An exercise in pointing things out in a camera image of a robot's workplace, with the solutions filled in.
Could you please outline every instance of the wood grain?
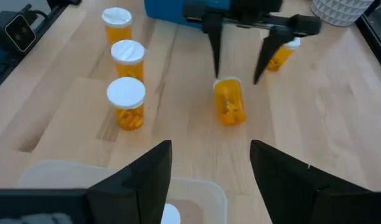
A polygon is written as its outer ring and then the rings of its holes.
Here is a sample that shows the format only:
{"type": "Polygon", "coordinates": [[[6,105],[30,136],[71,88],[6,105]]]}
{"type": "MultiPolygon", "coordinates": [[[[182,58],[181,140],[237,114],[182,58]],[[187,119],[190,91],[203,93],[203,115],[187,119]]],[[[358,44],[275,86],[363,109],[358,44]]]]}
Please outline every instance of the wood grain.
{"type": "MultiPolygon", "coordinates": [[[[310,15],[309,7],[289,0],[281,14],[310,15]]],[[[248,158],[250,140],[261,139],[381,190],[381,67],[357,28],[324,24],[279,72],[265,72],[252,85],[266,35],[225,26],[220,76],[241,79],[248,119],[224,127],[214,105],[212,52],[201,31],[147,18],[143,1],[69,7],[0,87],[0,186],[13,186],[23,168],[44,159],[119,169],[170,139],[173,175],[218,183],[229,201],[229,223],[269,223],[248,158]],[[116,77],[100,21],[110,6],[133,13],[133,37],[148,49],[146,119],[131,132],[117,127],[105,96],[116,77]]]]}

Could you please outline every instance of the white textured object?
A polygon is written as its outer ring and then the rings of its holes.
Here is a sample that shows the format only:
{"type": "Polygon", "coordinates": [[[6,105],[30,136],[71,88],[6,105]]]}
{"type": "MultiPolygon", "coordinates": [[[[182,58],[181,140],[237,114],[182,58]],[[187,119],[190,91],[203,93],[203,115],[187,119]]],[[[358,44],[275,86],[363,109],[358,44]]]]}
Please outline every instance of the white textured object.
{"type": "Polygon", "coordinates": [[[370,6],[373,0],[313,0],[312,12],[323,21],[335,26],[354,23],[370,6]]]}

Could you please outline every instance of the tipped-over pill bottle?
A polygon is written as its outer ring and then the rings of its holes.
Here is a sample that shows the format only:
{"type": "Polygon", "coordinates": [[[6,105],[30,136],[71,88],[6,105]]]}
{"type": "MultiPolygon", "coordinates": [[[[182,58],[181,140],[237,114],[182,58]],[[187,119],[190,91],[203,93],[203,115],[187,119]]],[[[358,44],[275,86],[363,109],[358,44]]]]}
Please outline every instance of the tipped-over pill bottle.
{"type": "Polygon", "coordinates": [[[119,127],[131,131],[142,126],[146,90],[141,81],[131,77],[116,79],[110,83],[106,94],[115,107],[119,127]]]}
{"type": "Polygon", "coordinates": [[[290,55],[300,46],[301,39],[294,38],[291,42],[284,44],[270,60],[266,69],[269,71],[277,72],[279,68],[287,61],[290,55]]]}
{"type": "Polygon", "coordinates": [[[237,125],[246,120],[242,87],[237,77],[216,80],[214,92],[219,116],[224,125],[237,125]]]}
{"type": "Polygon", "coordinates": [[[110,45],[117,41],[132,38],[131,24],[133,17],[131,13],[119,7],[105,9],[102,12],[102,19],[105,22],[105,29],[110,45]]]}
{"type": "Polygon", "coordinates": [[[111,46],[119,77],[133,77],[143,82],[145,48],[135,40],[121,40],[111,46]]]}

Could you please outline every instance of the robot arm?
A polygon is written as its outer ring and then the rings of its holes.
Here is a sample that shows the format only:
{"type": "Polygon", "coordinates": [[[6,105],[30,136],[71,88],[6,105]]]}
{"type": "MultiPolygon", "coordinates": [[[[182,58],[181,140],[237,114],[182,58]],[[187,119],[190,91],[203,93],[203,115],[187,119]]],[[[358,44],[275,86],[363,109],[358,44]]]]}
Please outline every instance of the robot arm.
{"type": "Polygon", "coordinates": [[[209,35],[214,56],[215,76],[219,75],[220,46],[222,23],[235,24],[241,28],[261,28],[270,30],[263,41],[260,56],[254,74],[256,84],[275,52],[285,43],[295,37],[305,37],[318,34],[321,30],[321,20],[313,16],[295,15],[290,18],[272,16],[278,12],[282,0],[262,1],[232,0],[230,9],[216,9],[207,6],[206,2],[186,2],[182,15],[189,22],[202,24],[202,31],[209,35]]]}

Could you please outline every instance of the white bottle cap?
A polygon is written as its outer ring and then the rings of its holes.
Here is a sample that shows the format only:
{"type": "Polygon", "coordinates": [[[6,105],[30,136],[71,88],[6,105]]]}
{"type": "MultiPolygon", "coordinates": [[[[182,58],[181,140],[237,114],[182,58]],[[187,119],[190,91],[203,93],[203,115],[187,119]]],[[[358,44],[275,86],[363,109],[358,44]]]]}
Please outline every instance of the white bottle cap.
{"type": "Polygon", "coordinates": [[[121,40],[111,46],[113,59],[124,65],[140,63],[145,56],[145,48],[135,40],[121,40]]]}
{"type": "Polygon", "coordinates": [[[123,77],[110,83],[106,94],[110,103],[119,109],[135,109],[143,104],[146,89],[136,78],[123,77]]]}
{"type": "Polygon", "coordinates": [[[102,12],[102,19],[107,26],[124,28],[131,25],[133,17],[131,13],[119,7],[105,9],[102,12]]]}
{"type": "Polygon", "coordinates": [[[175,206],[168,203],[164,205],[161,224],[181,224],[181,215],[175,206]]]}
{"type": "Polygon", "coordinates": [[[285,46],[289,49],[297,49],[301,45],[301,38],[295,37],[294,40],[285,43],[285,46]]]}
{"type": "Polygon", "coordinates": [[[214,81],[213,88],[215,88],[216,84],[218,84],[224,80],[237,80],[240,83],[240,79],[238,77],[236,77],[235,75],[232,75],[232,76],[225,77],[223,79],[217,79],[216,81],[214,81]]]}

